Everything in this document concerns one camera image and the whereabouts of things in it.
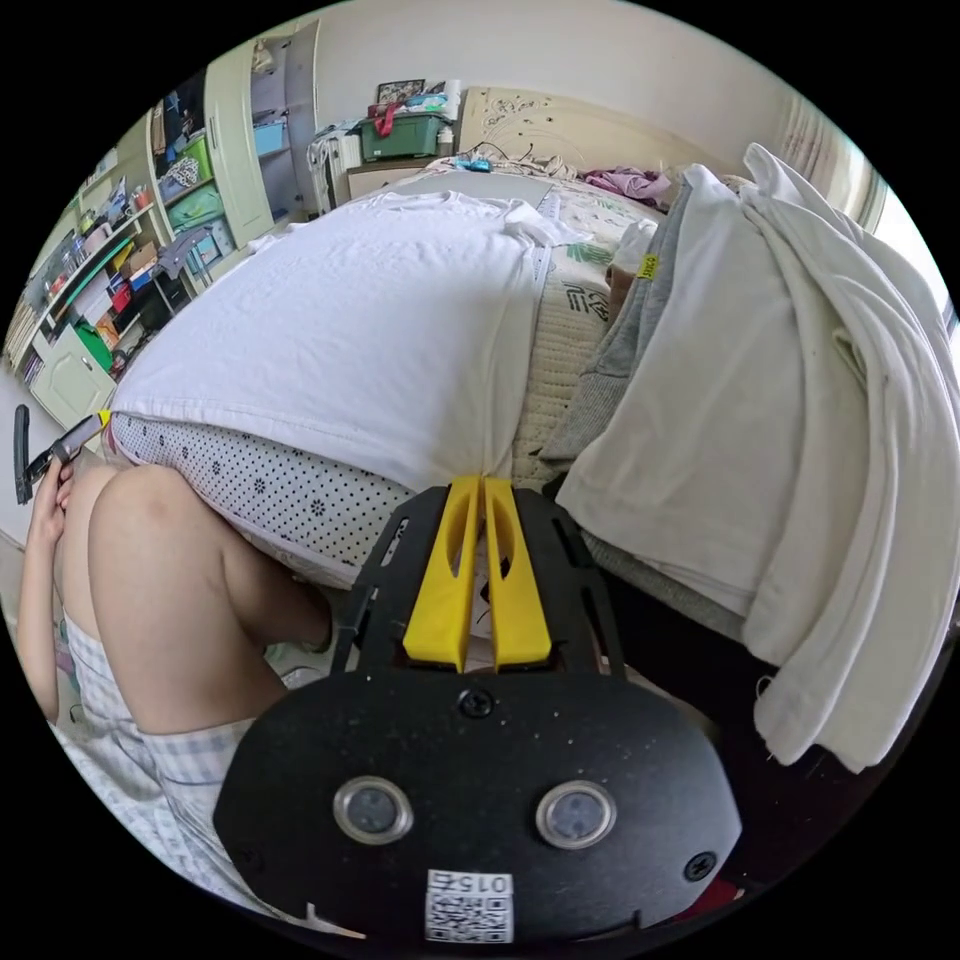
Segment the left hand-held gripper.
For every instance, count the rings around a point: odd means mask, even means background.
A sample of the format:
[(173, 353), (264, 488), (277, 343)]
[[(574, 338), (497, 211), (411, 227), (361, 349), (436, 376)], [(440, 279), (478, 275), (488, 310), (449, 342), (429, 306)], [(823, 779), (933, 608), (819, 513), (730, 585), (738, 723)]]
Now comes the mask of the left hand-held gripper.
[(110, 417), (111, 413), (107, 409), (97, 411), (39, 453), (22, 471), (22, 488), (33, 489), (47, 472), (54, 458), (57, 458), (62, 465), (74, 460), (85, 445), (99, 437), (102, 429), (107, 427)]

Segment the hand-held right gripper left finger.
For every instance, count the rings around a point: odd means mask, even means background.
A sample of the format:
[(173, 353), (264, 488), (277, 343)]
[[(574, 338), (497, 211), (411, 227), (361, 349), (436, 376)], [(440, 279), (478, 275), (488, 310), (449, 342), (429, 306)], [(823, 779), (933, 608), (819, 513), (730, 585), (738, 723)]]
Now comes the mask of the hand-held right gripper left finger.
[(410, 661), (465, 670), (470, 638), (481, 478), (453, 481), (443, 502), (403, 649)]

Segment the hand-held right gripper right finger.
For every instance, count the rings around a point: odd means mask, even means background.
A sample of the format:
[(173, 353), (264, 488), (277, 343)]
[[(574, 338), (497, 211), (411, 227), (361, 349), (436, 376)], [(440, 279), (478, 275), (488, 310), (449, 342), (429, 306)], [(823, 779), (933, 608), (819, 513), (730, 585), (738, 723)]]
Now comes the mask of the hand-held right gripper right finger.
[(487, 478), (483, 494), (494, 668), (539, 667), (549, 661), (552, 642), (513, 488), (507, 479)]

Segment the person's left hand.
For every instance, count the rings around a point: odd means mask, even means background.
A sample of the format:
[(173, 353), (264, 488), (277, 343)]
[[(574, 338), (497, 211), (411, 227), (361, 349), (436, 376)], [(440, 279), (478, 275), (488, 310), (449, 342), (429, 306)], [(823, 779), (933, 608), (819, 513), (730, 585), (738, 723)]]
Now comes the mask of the person's left hand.
[(74, 467), (53, 455), (34, 495), (26, 552), (51, 551), (65, 528), (66, 506), (72, 493)]

